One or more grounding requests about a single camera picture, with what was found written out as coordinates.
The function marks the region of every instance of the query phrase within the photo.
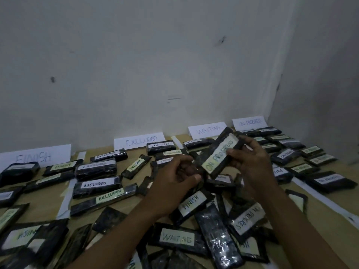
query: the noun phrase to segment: white sign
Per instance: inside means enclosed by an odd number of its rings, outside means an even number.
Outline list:
[[[232,119],[234,128],[238,130],[250,130],[268,127],[263,116],[254,116],[240,119]]]
[[[162,132],[153,134],[138,135],[126,138],[119,138],[113,140],[113,146],[115,150],[124,148],[125,150],[144,147],[150,142],[163,142],[166,139]]]
[[[40,167],[70,161],[71,144],[0,153],[0,172],[12,163],[37,161]]]
[[[189,126],[188,132],[192,139],[209,138],[220,135],[226,127],[225,122],[202,124],[200,126]]]

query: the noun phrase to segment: paper label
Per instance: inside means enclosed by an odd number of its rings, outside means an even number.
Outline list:
[[[177,245],[195,246],[195,234],[186,231],[163,228],[159,241]]]
[[[318,178],[315,179],[315,181],[317,181],[318,183],[324,185],[324,184],[328,184],[337,180],[341,180],[345,178],[344,176],[340,175],[340,174],[333,174],[333,175],[329,175],[329,176],[325,176],[322,178]]]
[[[103,187],[114,184],[114,177],[102,178],[97,180],[85,181],[81,185],[81,189]]]
[[[45,182],[45,181],[49,181],[49,180],[52,180],[52,179],[59,178],[60,176],[61,176],[61,173],[59,173],[57,175],[52,175],[52,176],[48,176],[48,177],[45,177],[45,178],[38,179],[36,181],[35,185],[37,185],[39,183],[42,183],[42,182]]]
[[[124,194],[123,188],[96,197],[96,204],[105,203]]]
[[[182,154],[181,149],[163,152],[164,156],[179,155],[179,154]]]
[[[238,143],[235,135],[230,133],[219,146],[214,150],[213,154],[202,164],[202,167],[210,174],[213,170],[227,157],[225,153],[228,148],[233,148]]]
[[[50,169],[50,171],[55,171],[55,170],[60,170],[60,169],[65,169],[65,168],[72,168],[75,166],[75,164],[77,163],[77,161],[72,161],[69,163],[61,163],[61,164],[56,164],[53,165]]]
[[[201,191],[198,191],[178,206],[179,212],[184,217],[206,200],[206,196]]]
[[[173,145],[173,142],[153,143],[153,144],[149,144],[149,145],[148,145],[148,148],[160,147],[160,146],[168,146],[168,145]]]
[[[248,210],[238,216],[231,225],[234,226],[239,235],[243,235],[247,232],[252,226],[256,224],[260,219],[264,217],[266,213],[264,212],[262,206],[259,203],[255,203]]]
[[[110,156],[113,156],[113,155],[116,155],[116,154],[119,154],[119,150],[116,150],[116,151],[113,151],[113,152],[110,152],[110,153],[106,153],[106,154],[102,154],[102,155],[96,156],[96,157],[95,157],[95,160],[98,160],[98,159],[100,159],[100,158],[110,157]]]
[[[132,163],[130,165],[130,167],[127,168],[128,171],[132,172],[133,170],[135,170],[138,166],[141,165],[141,163],[144,163],[145,160],[143,158],[139,158],[137,159],[134,163]]]

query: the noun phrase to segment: human arm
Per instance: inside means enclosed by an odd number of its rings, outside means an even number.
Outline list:
[[[181,177],[176,174],[179,166],[186,167],[192,160],[191,156],[176,156],[161,168],[146,197],[119,225],[86,250],[67,269],[125,268],[150,226],[177,208],[186,193],[201,180],[198,174],[186,176],[182,173]]]
[[[278,186],[267,152],[254,139],[241,137],[253,151],[228,149],[231,165],[241,171],[245,188],[265,210],[292,267],[348,268]]]

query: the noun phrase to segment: white wall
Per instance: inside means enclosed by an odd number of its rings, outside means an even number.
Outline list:
[[[297,8],[298,0],[0,0],[0,152],[93,148],[268,117]]]
[[[269,123],[359,158],[359,0],[303,0]]]

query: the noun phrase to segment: handwritten label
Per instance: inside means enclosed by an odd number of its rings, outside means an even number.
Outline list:
[[[201,191],[198,191],[178,206],[179,212],[184,217],[206,200],[206,196]]]
[[[202,164],[202,167],[209,174],[212,173],[213,170],[226,158],[226,150],[228,148],[233,148],[237,143],[237,137],[230,133],[214,150],[213,154]]]
[[[195,234],[186,231],[163,228],[159,241],[177,245],[195,246]]]
[[[113,146],[115,150],[124,148],[125,150],[144,147],[150,142],[163,142],[165,137],[162,132],[138,135],[132,137],[125,137],[113,140]]]
[[[85,181],[81,185],[81,189],[103,187],[114,184],[114,177],[102,178],[97,180]]]
[[[263,116],[232,119],[232,122],[234,128],[237,131],[246,131],[246,130],[250,131],[252,129],[263,128],[268,126]]]
[[[192,139],[200,139],[218,136],[226,127],[225,122],[219,122],[200,126],[189,126],[188,131]]]
[[[334,181],[338,181],[345,178],[344,176],[340,175],[340,174],[333,174],[333,175],[329,175],[329,176],[325,176],[322,178],[318,178],[315,179],[315,181],[317,181],[318,183],[324,185],[324,184],[328,184]]]
[[[135,170],[138,166],[141,165],[141,163],[144,163],[145,160],[143,158],[139,158],[137,159],[134,163],[132,163],[130,165],[130,167],[127,168],[128,171],[132,172],[133,170]]]

